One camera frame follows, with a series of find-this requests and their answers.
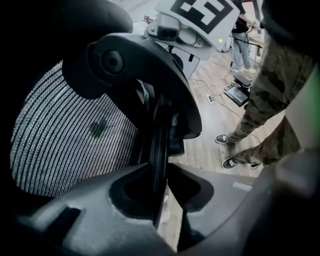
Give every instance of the power strip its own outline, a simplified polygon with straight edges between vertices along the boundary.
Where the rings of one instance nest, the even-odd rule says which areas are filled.
[[[214,95],[208,94],[208,95],[206,96],[206,98],[208,99],[210,105],[213,105],[213,104],[214,104],[214,99],[215,99],[215,96],[214,96]]]

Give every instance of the person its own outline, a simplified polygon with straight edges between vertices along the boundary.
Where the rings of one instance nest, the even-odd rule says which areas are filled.
[[[268,119],[285,110],[299,93],[319,57],[319,49],[310,47],[309,42],[304,40],[306,33],[312,32],[311,28],[302,31],[300,21],[295,16],[298,11],[312,15],[308,13],[313,12],[308,6],[293,4],[292,1],[286,1],[285,4],[275,0],[263,1],[264,20],[261,24],[266,30],[264,48],[250,89],[249,102],[236,129],[229,134],[216,136],[215,142],[239,143]],[[292,14],[283,16],[287,8]],[[284,117],[262,143],[227,158],[222,162],[222,167],[230,169],[238,164],[251,164],[252,168],[260,164],[272,165],[299,149],[295,132]]]
[[[259,29],[260,26],[255,22],[251,21],[245,14],[246,11],[242,5],[241,0],[234,0],[233,3],[240,10],[240,15],[236,20],[236,23],[231,32],[233,36],[232,45],[232,61],[233,61],[233,71],[242,72],[247,70],[251,73],[255,73],[256,70],[251,67],[249,60],[249,37],[247,24],[252,25],[253,28]],[[241,58],[243,59],[244,67],[241,67]]]

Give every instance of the wooden floor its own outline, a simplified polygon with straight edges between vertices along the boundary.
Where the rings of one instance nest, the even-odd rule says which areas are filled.
[[[202,133],[197,138],[185,140],[185,154],[179,157],[171,157],[170,162],[181,163],[200,170],[257,177],[263,168],[262,166],[252,170],[249,164],[238,164],[236,167],[226,170],[222,169],[221,163],[227,157],[262,142],[278,126],[284,113],[274,116],[265,125],[256,129],[252,133],[256,137],[249,135],[234,147],[217,144],[215,137],[222,133],[232,132],[240,121],[240,118],[226,107],[240,117],[245,112],[243,107],[238,107],[222,93],[224,88],[234,80],[234,72],[230,69],[230,63],[230,52],[220,53],[214,51],[209,60],[199,63],[196,71],[191,76],[189,84],[201,115]],[[245,71],[242,74],[249,80],[253,80],[255,76]],[[214,94],[219,95],[222,93],[221,96],[216,97],[216,100],[226,107],[218,102],[210,105],[207,94],[212,94],[212,92],[209,91],[204,82],[198,82],[198,80],[205,81]],[[176,250],[182,221],[182,209],[169,189],[163,209],[158,232]]]

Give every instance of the sneaker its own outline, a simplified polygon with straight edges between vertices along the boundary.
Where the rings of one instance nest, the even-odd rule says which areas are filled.
[[[240,68],[240,69],[235,69],[235,68],[234,68],[233,71],[237,73],[237,72],[245,71],[245,69],[244,69],[243,67]]]
[[[235,166],[237,166],[238,164],[232,161],[232,157],[227,158],[226,160],[224,160],[221,164],[223,169],[231,169]]]
[[[252,73],[252,74],[256,73],[256,70],[254,68],[245,69],[245,70]]]
[[[215,137],[215,142],[218,144],[226,144],[227,143],[227,134],[220,134]]]
[[[257,169],[259,166],[260,166],[259,163],[254,163],[254,164],[251,164],[250,168],[251,168],[252,170],[255,170],[255,169]]]

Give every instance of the black mesh fabric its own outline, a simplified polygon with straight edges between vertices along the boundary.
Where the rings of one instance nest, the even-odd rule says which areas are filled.
[[[27,193],[56,197],[81,180],[128,166],[137,134],[106,94],[78,96],[61,62],[29,93],[15,122],[13,179]]]

